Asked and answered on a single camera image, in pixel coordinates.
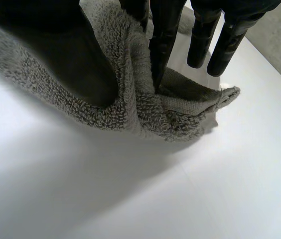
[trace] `table surface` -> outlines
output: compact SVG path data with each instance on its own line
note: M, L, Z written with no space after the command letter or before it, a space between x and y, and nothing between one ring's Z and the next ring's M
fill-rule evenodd
M242 93L219 126L169 144L85 129L0 79L0 238L281 239L281 75L244 39L220 81Z

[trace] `white surface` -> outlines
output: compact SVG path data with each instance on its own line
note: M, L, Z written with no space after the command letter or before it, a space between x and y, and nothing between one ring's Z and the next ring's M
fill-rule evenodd
M221 82L242 94L219 126L168 144L83 130L0 79L0 239L281 239L281 76L243 40Z

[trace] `white table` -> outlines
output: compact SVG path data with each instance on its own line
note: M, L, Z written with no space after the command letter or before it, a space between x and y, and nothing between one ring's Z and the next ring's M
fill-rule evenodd
M281 75L244 39L221 82L242 94L192 145L82 130L0 79L0 239L281 239Z

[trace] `terry cloth towel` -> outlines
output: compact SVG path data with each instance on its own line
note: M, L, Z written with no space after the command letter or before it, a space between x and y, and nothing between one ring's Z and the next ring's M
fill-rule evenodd
M118 1L82 0L80 5L118 79L119 97L113 105L99 109L68 93L1 30L0 74L80 123L166 141L200 137L206 114L238 96L237 87L211 90L171 69L166 70L159 94L155 94L148 49L150 33L146 37L140 24L121 9ZM190 34L188 22L193 19L182 16L179 31Z

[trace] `towel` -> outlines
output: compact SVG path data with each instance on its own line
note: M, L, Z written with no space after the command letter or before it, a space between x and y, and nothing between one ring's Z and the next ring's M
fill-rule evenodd
M237 87L212 90L169 68L155 94L148 49L152 22L144 34L117 0L82 0L80 5L118 79L119 96L111 106L100 109L71 95L1 30L0 74L79 123L169 142L203 135L206 115L227 106L239 95ZM179 32L190 34L189 22L193 19L182 15Z

